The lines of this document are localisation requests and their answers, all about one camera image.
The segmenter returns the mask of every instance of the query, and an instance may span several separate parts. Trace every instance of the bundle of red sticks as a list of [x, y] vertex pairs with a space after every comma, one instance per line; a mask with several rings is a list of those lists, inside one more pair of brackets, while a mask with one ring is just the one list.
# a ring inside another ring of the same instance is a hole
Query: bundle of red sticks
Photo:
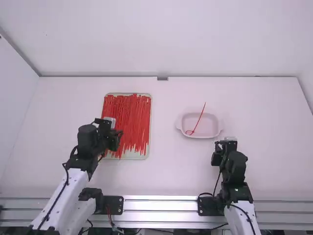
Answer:
[[108, 94], [104, 98], [101, 118], [116, 119], [115, 129], [123, 131], [118, 151], [112, 157], [124, 158], [127, 151], [147, 154], [150, 138], [151, 98], [140, 94]]

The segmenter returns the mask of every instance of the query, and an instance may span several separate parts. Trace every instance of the white table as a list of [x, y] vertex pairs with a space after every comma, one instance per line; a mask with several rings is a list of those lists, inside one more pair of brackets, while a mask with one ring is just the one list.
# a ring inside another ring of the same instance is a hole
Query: white table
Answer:
[[78, 127], [101, 115], [109, 92], [151, 94], [151, 152], [146, 160], [103, 160], [90, 187], [121, 195], [212, 191], [214, 140], [184, 137], [174, 125], [185, 107], [206, 101], [225, 122], [215, 140], [236, 136], [248, 156], [254, 198], [312, 199], [313, 117], [294, 77], [42, 78], [1, 179], [2, 196], [49, 197]]

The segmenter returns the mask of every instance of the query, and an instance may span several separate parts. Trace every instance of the aluminum rail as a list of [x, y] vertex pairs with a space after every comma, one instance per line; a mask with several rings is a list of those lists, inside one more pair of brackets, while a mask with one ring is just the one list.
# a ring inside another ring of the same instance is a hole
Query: aluminum rail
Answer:
[[[122, 228], [210, 229], [226, 222], [223, 216], [198, 216], [196, 196], [124, 198], [123, 214], [112, 216]], [[0, 197], [3, 206], [0, 226], [28, 226], [48, 200]], [[313, 230], [313, 201], [255, 200], [254, 203], [260, 229]], [[106, 215], [92, 215], [90, 220], [95, 227], [110, 227]]]

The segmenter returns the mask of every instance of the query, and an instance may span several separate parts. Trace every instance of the white backdrop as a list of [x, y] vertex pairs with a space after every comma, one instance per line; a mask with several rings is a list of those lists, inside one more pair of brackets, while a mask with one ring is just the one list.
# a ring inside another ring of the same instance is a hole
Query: white backdrop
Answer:
[[294, 75], [313, 107], [311, 0], [1, 0], [43, 75]]
[[0, 178], [35, 92], [38, 75], [0, 39]]

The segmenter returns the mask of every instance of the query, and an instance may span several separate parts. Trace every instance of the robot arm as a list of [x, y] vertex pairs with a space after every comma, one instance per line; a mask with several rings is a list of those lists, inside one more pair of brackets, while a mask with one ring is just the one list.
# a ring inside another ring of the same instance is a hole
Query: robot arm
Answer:
[[215, 197], [198, 198], [200, 216], [225, 216], [233, 235], [261, 235], [256, 220], [253, 198], [245, 182], [248, 158], [237, 151], [237, 141], [215, 142], [211, 165], [220, 167], [222, 189]]
[[69, 160], [63, 164], [66, 175], [46, 207], [32, 221], [29, 231], [77, 235], [93, 213], [106, 211], [102, 191], [85, 186], [98, 166], [99, 156], [107, 149], [116, 151], [123, 133], [114, 130], [113, 118], [96, 118], [93, 123], [79, 128], [78, 145], [72, 150]]

